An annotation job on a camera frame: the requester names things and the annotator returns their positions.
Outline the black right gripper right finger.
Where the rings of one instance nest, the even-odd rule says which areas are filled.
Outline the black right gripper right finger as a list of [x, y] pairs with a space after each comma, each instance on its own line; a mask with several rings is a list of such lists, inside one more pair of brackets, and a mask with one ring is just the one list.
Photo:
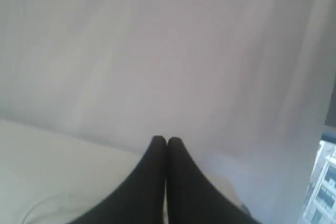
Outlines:
[[214, 187], [178, 137], [167, 143], [166, 197], [169, 223], [258, 222]]

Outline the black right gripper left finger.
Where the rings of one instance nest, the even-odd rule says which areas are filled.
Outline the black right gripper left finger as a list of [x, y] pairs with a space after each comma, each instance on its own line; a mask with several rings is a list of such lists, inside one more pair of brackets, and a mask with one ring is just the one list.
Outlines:
[[163, 223], [166, 140], [154, 136], [130, 175], [107, 198], [71, 223]]

